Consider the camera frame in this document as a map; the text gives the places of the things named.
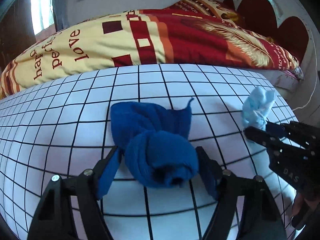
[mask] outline metal bolt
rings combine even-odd
[[[91,170],[91,169],[86,169],[86,170],[83,172],[83,174],[84,174],[85,176],[90,176],[92,173],[93,173],[93,170]]]
[[[60,176],[59,176],[59,175],[53,175],[53,176],[51,177],[51,180],[54,181],[54,182],[58,181],[59,179],[60,179]]]
[[[226,170],[222,171],[222,174],[226,175],[226,176],[230,176],[232,174],[232,172],[226,169]]]
[[[263,182],[263,177],[257,175],[257,176],[254,176],[254,179],[257,181],[257,182]]]

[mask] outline power cord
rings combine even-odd
[[[317,80],[318,80],[317,52],[316,52],[316,45],[315,45],[315,41],[314,41],[314,39],[313,39],[313,33],[312,33],[312,30],[311,30],[311,29],[310,29],[310,33],[311,33],[311,36],[312,36],[313,46],[314,46],[314,48],[315,48],[315,57],[316,57],[316,83],[315,83],[315,87],[314,87],[314,89],[313,89],[313,92],[312,92],[312,94],[311,94],[311,96],[310,96],[310,98],[309,98],[309,101],[308,101],[304,106],[302,106],[302,107],[297,107],[297,108],[295,108],[295,109],[292,109],[292,111],[296,111],[296,110],[298,110],[298,109],[303,109],[303,108],[305,108],[305,107],[310,103],[311,98],[312,98],[312,96],[313,96],[313,94],[314,94],[314,92],[315,92],[315,90],[316,90],[316,86],[317,86]]]

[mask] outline bedspread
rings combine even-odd
[[[1,97],[76,73],[159,63],[274,70],[299,66],[288,51],[232,20],[201,10],[133,10],[74,25],[34,44],[3,71]]]

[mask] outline table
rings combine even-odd
[[[268,168],[265,148],[248,142],[241,133],[242,104],[256,86],[275,90],[264,76],[247,70],[155,64],[73,75],[7,97],[0,101],[0,213],[25,240],[51,177],[76,176],[109,153],[114,145],[109,110],[114,103],[140,101],[182,109],[195,97],[191,144],[202,146],[237,176],[263,176],[292,238],[288,216],[295,190]],[[297,121],[279,94],[268,120]],[[288,139],[284,142],[295,145]],[[102,202],[115,240],[149,240],[150,235],[154,240],[199,239],[216,207],[199,176],[181,188],[144,188],[124,163]],[[72,206],[79,237],[85,240],[76,198]],[[239,197],[230,240],[236,237],[242,206]]]

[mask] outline window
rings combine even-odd
[[[35,35],[54,24],[51,0],[31,0],[31,17]]]

